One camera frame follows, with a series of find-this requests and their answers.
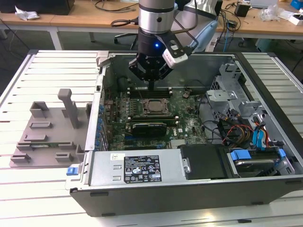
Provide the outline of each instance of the white sticker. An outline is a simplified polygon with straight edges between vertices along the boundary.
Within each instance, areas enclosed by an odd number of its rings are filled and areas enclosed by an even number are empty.
[[[125,154],[110,154],[110,160],[111,161],[117,161],[117,160],[124,160]]]

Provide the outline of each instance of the warning label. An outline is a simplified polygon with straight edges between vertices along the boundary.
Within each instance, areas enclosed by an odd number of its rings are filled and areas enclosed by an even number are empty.
[[[124,157],[124,182],[160,182],[161,168],[158,155]]]

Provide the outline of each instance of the black box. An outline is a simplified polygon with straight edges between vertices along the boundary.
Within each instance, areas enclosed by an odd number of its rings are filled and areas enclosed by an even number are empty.
[[[68,15],[75,0],[0,0],[1,13],[16,12],[15,6],[24,11]]]
[[[246,17],[248,10],[251,5],[247,4],[238,4],[235,9],[235,15],[238,17]]]

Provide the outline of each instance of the open computer chassis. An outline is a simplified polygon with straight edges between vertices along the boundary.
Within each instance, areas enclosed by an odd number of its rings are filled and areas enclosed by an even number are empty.
[[[303,139],[245,55],[194,54],[154,92],[127,69],[134,55],[97,57],[84,162],[66,184],[90,216],[266,204],[302,187]]]

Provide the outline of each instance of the black wire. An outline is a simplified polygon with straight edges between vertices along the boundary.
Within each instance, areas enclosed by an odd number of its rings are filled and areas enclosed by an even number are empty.
[[[19,38],[19,36],[13,31],[13,30],[11,30],[10,29],[10,27],[6,24],[6,23],[4,23],[4,21],[0,18],[0,20],[1,20],[1,22],[18,38],[18,40],[20,40],[20,42],[28,49],[28,50],[30,50],[29,49],[29,47],[25,44],[25,42],[23,42],[22,41],[22,39],[20,39]]]
[[[230,14],[232,14],[234,17],[236,17],[236,18],[238,19],[238,21],[239,21],[239,27],[238,27],[238,28],[235,28],[235,30],[234,30],[235,32],[238,31],[238,30],[240,29],[241,25],[242,25],[240,18],[239,18],[238,16],[236,16],[234,13],[232,13],[232,12],[230,12],[230,11],[228,11],[228,10],[222,9],[222,11],[224,11],[224,12],[229,12]]]
[[[131,11],[135,11],[135,9],[130,9],[130,7],[132,6],[135,6],[135,5],[138,5],[138,3],[136,4],[133,4],[133,5],[130,5],[130,6],[126,6],[126,7],[123,7],[123,8],[120,8],[120,9],[105,9],[103,8],[104,4],[102,7],[99,7],[98,4],[100,2],[103,2],[104,3],[104,0],[100,0],[100,1],[97,1],[95,3],[95,7],[99,10],[102,10],[102,11],[105,11],[105,12],[109,12],[109,13],[126,13],[126,12],[131,12]]]
[[[110,23],[110,25],[112,27],[122,27],[122,26],[125,26],[125,25],[129,25],[131,23],[134,23],[135,25],[138,25],[138,23],[139,23],[138,17],[135,18],[135,19],[131,19],[131,20],[124,20],[124,19],[114,20],[112,23]]]
[[[297,66],[300,64],[300,62],[303,60],[303,56],[300,58],[300,60],[296,63],[296,65],[294,66],[292,72],[294,72],[294,70],[297,68]]]
[[[193,27],[191,27],[191,28],[173,31],[173,34],[176,35],[176,34],[180,34],[180,33],[184,33],[184,32],[189,32],[189,31],[195,29],[198,26],[198,5],[197,5],[197,0],[195,0],[195,8],[196,8],[196,22],[195,22],[195,25]]]
[[[183,27],[183,25],[181,25],[181,23],[175,18],[175,22],[182,28],[182,29],[185,29],[184,27]],[[186,34],[189,36],[189,37],[191,37],[194,41],[195,41],[195,45],[192,47],[192,50],[194,50],[194,49],[196,49],[197,48],[197,46],[199,46],[199,41],[196,39],[196,38],[194,38],[191,34],[190,34],[190,32],[189,31],[186,31]]]

